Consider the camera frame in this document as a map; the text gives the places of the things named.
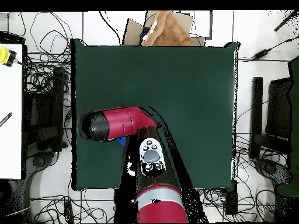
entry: white paper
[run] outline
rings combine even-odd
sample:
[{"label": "white paper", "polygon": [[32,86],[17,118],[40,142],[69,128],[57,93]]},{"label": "white paper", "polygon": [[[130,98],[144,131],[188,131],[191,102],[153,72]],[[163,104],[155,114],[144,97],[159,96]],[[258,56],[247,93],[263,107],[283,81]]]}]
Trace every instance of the white paper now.
[{"label": "white paper", "polygon": [[156,25],[157,25],[157,20],[155,20],[155,22],[152,24],[151,30],[149,31],[149,34],[152,34],[154,32],[154,29],[155,29]]},{"label": "white paper", "polygon": [[[21,44],[0,44],[17,53],[22,62]],[[10,119],[0,127],[0,179],[21,179],[22,147],[22,66],[0,65],[0,121],[8,113]]]}]

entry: blue object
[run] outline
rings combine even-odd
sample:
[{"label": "blue object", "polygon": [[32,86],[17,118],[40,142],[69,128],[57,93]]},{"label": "blue object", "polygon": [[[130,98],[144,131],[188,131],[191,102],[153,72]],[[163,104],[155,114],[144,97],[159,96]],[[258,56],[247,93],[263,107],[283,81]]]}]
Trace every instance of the blue object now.
[{"label": "blue object", "polygon": [[124,146],[124,144],[126,143],[126,139],[127,138],[125,136],[123,136],[121,138],[115,139],[115,141],[118,142],[121,146]]}]

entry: cardboard box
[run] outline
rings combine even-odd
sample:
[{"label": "cardboard box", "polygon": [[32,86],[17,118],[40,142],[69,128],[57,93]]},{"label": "cardboard box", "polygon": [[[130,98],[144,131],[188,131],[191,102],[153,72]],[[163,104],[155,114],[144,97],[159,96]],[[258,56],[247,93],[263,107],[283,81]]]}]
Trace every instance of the cardboard box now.
[{"label": "cardboard box", "polygon": [[204,43],[206,42],[205,37],[191,37],[191,39],[193,41],[189,46],[204,46]]},{"label": "cardboard box", "polygon": [[124,30],[123,46],[138,46],[142,31],[143,26],[129,18]]}]

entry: yellow screwdriver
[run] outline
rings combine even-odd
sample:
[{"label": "yellow screwdriver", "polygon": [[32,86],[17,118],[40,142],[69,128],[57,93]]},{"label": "yellow screwdriver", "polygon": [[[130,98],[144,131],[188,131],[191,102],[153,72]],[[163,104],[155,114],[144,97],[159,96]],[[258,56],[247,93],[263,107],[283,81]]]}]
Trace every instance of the yellow screwdriver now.
[{"label": "yellow screwdriver", "polygon": [[16,59],[16,52],[7,49],[6,47],[0,46],[0,65],[6,65],[11,67],[13,63],[22,63]]}]

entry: black border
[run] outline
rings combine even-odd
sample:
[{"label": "black border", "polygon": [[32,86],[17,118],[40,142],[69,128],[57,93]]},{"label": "black border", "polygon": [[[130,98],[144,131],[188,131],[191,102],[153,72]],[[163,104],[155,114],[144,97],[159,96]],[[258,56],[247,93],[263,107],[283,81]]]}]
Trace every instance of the black border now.
[{"label": "black border", "polygon": [[71,113],[72,113],[72,172],[71,188],[77,191],[77,111],[76,111],[76,45],[75,39],[69,41],[71,47]]}]

